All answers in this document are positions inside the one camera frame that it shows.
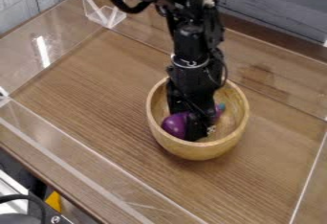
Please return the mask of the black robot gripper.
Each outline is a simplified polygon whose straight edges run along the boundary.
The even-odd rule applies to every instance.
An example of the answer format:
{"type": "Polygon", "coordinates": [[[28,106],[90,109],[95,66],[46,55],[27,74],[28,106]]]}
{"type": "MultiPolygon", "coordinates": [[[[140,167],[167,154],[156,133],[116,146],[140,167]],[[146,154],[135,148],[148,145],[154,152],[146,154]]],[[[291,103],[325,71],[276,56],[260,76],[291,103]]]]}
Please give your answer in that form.
{"type": "Polygon", "coordinates": [[[172,39],[167,104],[171,114],[188,111],[186,140],[195,142],[208,136],[218,119],[214,94],[223,87],[226,71],[222,39],[207,34],[200,26],[179,27],[172,39]]]}

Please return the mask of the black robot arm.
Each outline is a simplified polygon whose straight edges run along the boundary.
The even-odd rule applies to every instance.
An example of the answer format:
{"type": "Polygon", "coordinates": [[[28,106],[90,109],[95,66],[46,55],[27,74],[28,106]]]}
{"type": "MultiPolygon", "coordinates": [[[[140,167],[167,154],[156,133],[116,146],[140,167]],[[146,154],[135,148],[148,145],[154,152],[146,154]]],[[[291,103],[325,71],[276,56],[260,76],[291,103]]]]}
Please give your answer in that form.
{"type": "Polygon", "coordinates": [[[224,27],[219,0],[111,0],[126,13],[156,8],[166,18],[174,41],[171,64],[166,71],[170,116],[163,130],[174,137],[196,141],[208,136],[219,117],[215,92],[224,86],[227,67],[223,52],[224,27]]]}

